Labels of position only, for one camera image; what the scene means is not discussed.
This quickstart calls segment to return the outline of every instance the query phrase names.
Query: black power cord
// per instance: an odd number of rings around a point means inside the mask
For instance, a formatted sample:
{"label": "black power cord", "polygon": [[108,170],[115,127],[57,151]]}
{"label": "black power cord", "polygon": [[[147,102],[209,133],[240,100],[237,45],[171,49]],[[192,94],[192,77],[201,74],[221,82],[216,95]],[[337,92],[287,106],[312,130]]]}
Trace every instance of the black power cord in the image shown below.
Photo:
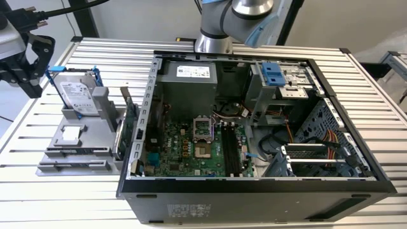
{"label": "black power cord", "polygon": [[317,137],[309,137],[305,140],[301,141],[301,143],[308,143],[309,141],[315,141],[315,143],[323,144],[325,146],[331,146],[333,148],[340,148],[340,144],[336,142],[328,142],[328,141],[323,141],[320,140]]}
{"label": "black power cord", "polygon": [[260,154],[260,156],[261,156],[264,159],[267,159],[267,155],[275,156],[275,155],[277,154],[277,151],[267,151],[267,150],[263,148],[263,142],[264,142],[265,140],[268,140],[269,138],[272,138],[272,139],[275,140],[275,142],[276,142],[277,144],[280,144],[281,146],[285,145],[285,144],[288,143],[287,141],[281,140],[281,139],[275,135],[275,134],[276,134],[277,132],[280,132],[283,129],[284,129],[284,126],[276,126],[276,127],[272,129],[271,133],[267,134],[267,135],[264,135],[264,136],[261,137],[260,141],[257,142],[259,154]]}
{"label": "black power cord", "polygon": [[71,20],[69,20],[68,14],[65,14],[65,17],[67,17],[67,20],[68,20],[69,26],[71,26],[72,31],[73,31],[73,36],[76,36],[76,32],[75,32],[75,29],[73,29],[73,26],[72,26],[72,23],[71,23]]}
{"label": "black power cord", "polygon": [[203,14],[203,8],[201,8],[201,5],[199,4],[199,0],[193,0],[193,1],[195,1],[195,5],[196,5],[199,13]]}
{"label": "black power cord", "polygon": [[260,157],[255,157],[255,158],[259,159],[260,161],[268,162],[268,160],[264,160],[264,159],[260,158]]}
{"label": "black power cord", "polygon": [[6,120],[6,121],[9,121],[9,122],[13,122],[13,120],[10,120],[10,119],[8,119],[8,118],[5,118],[5,117],[2,117],[2,116],[0,116],[0,118],[4,119],[4,120]]}
{"label": "black power cord", "polygon": [[399,104],[401,104],[403,100],[405,99],[405,95],[403,95],[403,97],[399,100]]}
{"label": "black power cord", "polygon": [[64,8],[64,9],[59,9],[59,10],[53,10],[53,11],[48,11],[48,12],[39,12],[39,20],[45,20],[48,19],[49,17],[55,17],[55,16],[59,16],[59,15],[63,15],[63,14],[67,14],[67,13],[72,13],[72,12],[76,12],[76,11],[80,11],[80,10],[84,10],[87,8],[91,8],[93,6],[97,6],[100,5],[101,3],[105,3],[107,1],[109,0],[96,0],[96,1],[92,1],[87,4],[83,4],[83,5],[79,5],[79,6],[73,6],[73,7],[69,7],[69,8]]}

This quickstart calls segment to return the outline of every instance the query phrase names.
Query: slotted aluminum table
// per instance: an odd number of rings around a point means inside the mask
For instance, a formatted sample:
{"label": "slotted aluminum table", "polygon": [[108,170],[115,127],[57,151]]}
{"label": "slotted aluminum table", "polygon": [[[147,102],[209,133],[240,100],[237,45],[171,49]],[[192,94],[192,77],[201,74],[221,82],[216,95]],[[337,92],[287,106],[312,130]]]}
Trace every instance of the slotted aluminum table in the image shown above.
{"label": "slotted aluminum table", "polygon": [[[135,42],[85,38],[72,42],[57,62],[101,70],[109,99],[124,105],[120,86],[141,102],[153,50],[191,52],[191,42]],[[356,128],[399,194],[335,223],[167,225],[196,228],[407,228],[407,117],[351,54],[339,49],[235,44],[236,54],[315,59]],[[121,228],[140,225],[124,200],[116,200],[119,176],[37,177],[36,165],[61,120],[61,100],[43,82],[43,97],[29,100],[0,140],[0,228]]]}

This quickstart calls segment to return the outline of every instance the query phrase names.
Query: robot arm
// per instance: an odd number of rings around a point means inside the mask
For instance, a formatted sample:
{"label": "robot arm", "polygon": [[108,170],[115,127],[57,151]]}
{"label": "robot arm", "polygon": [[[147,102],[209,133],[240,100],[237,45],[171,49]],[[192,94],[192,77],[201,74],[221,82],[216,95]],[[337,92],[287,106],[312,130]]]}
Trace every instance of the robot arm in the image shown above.
{"label": "robot arm", "polygon": [[271,37],[279,21],[272,0],[203,0],[201,34],[196,52],[232,53],[231,37],[257,48]]}
{"label": "robot arm", "polygon": [[[45,20],[49,17],[83,10],[107,1],[96,0],[76,7],[35,12],[35,7],[12,10],[6,1],[0,0],[0,80],[6,81],[10,86],[21,87],[29,98],[41,96],[40,78],[55,50],[52,37],[29,32],[47,25]],[[25,57],[28,43],[39,56],[33,63],[29,63]]]}
{"label": "robot arm", "polygon": [[[10,10],[6,1],[0,0],[0,80],[21,87],[29,98],[41,96],[39,82],[55,49],[52,37],[36,36],[29,31],[47,25],[49,17],[107,1],[95,0],[67,9],[35,12],[35,7]],[[265,44],[280,12],[279,9],[272,13],[272,7],[272,0],[203,0],[201,35],[195,43],[195,51],[232,53],[231,37],[252,48]],[[33,63],[25,58],[28,43],[39,56]]]}

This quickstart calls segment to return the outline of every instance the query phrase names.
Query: black cable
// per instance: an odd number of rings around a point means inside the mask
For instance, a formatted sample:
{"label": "black cable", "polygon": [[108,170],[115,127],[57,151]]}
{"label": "black cable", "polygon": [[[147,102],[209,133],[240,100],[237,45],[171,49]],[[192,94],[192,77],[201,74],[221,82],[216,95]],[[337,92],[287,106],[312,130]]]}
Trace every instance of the black cable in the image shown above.
{"label": "black cable", "polygon": [[240,114],[225,114],[225,113],[215,111],[215,110],[213,110],[213,114],[216,114],[217,117],[220,117],[220,118],[221,117],[225,117],[225,118],[239,118],[239,117],[241,117]]}
{"label": "black cable", "polygon": [[257,143],[257,148],[259,148],[259,154],[260,156],[267,160],[267,155],[272,155],[275,156],[277,154],[276,151],[267,151],[264,148],[263,148],[263,142],[271,137],[271,135],[273,135],[273,133],[269,133],[267,135],[264,135]]}
{"label": "black cable", "polygon": [[260,158],[260,157],[255,157],[255,158],[259,159],[260,161],[268,162],[268,160],[264,160],[264,159]]}
{"label": "black cable", "polygon": [[100,5],[101,3],[105,3],[109,0],[96,0],[92,1],[87,4],[79,5],[79,6],[73,6],[69,8],[64,8],[64,9],[59,9],[59,10],[53,10],[53,11],[48,11],[48,12],[40,12],[40,21],[48,19],[49,17],[55,17],[67,13],[72,13],[80,10],[84,10],[87,8],[91,8],[93,6]]}
{"label": "black cable", "polygon": [[68,20],[69,26],[71,26],[72,31],[73,31],[73,36],[76,36],[76,32],[75,32],[75,29],[73,29],[73,26],[72,26],[72,23],[71,23],[71,20],[69,20],[68,14],[65,14],[65,17],[67,17],[67,20]]}
{"label": "black cable", "polygon": [[275,134],[277,133],[277,132],[280,132],[281,130],[284,130],[285,129],[285,126],[284,125],[281,125],[281,126],[276,126],[273,129],[272,129],[272,132],[271,132],[271,138],[273,139],[273,141],[276,142],[276,143],[279,143],[280,145],[285,145],[285,144],[288,144],[289,142],[288,141],[284,141],[283,139],[280,139]]}
{"label": "black cable", "polygon": [[403,95],[403,97],[399,100],[399,104],[401,104],[403,100],[405,99],[405,95]]}
{"label": "black cable", "polygon": [[228,103],[224,103],[224,104],[221,105],[219,112],[223,111],[223,108],[227,106],[227,104],[228,104]]}
{"label": "black cable", "polygon": [[303,140],[301,141],[301,143],[307,143],[307,142],[309,142],[309,141],[315,141],[315,143],[320,143],[320,144],[323,144],[323,145],[325,145],[325,146],[332,146],[332,147],[335,147],[335,148],[340,148],[340,144],[339,143],[336,143],[336,142],[328,142],[328,141],[323,141],[323,140],[320,140],[317,137],[309,137],[309,138],[307,138],[305,140]]}
{"label": "black cable", "polygon": [[4,119],[4,120],[6,120],[6,121],[9,121],[9,122],[13,122],[13,120],[10,120],[10,119],[8,119],[8,118],[5,118],[5,117],[2,117],[2,116],[0,116],[0,118]]}
{"label": "black cable", "polygon": [[271,148],[273,148],[273,149],[276,149],[277,147],[275,147],[272,144],[271,144],[271,139],[268,138],[268,145],[271,146]]}
{"label": "black cable", "polygon": [[201,9],[201,6],[199,4],[199,0],[193,0],[193,1],[195,1],[195,5],[196,5],[199,13],[203,14],[203,9]]}
{"label": "black cable", "polygon": [[303,6],[304,0],[296,0],[291,2],[289,8],[288,8],[288,12],[287,12],[287,16],[285,16],[285,20],[283,23],[283,27],[280,30],[280,35],[276,41],[276,45],[285,45],[287,42],[287,38],[291,32],[291,28],[299,13],[299,9]]}

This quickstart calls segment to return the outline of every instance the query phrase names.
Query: white label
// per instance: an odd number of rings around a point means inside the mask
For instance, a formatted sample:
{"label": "white label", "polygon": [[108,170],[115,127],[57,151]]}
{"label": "white label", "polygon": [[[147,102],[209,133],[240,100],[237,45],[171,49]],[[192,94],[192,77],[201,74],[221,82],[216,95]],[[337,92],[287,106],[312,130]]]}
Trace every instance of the white label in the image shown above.
{"label": "white label", "polygon": [[211,78],[209,67],[201,66],[177,66],[177,77]]}
{"label": "white label", "polygon": [[77,140],[80,131],[81,131],[80,126],[65,126],[64,132],[63,132],[64,141]]}
{"label": "white label", "polygon": [[179,217],[208,217],[211,204],[167,204],[168,216]]}
{"label": "white label", "polygon": [[99,113],[88,87],[83,83],[72,82],[61,82],[60,85],[72,109],[83,115],[97,115]]}
{"label": "white label", "polygon": [[244,109],[244,110],[243,110],[243,112],[241,112],[241,116],[245,118],[245,117],[247,117],[247,115],[248,115],[248,110],[247,110],[247,109]]}

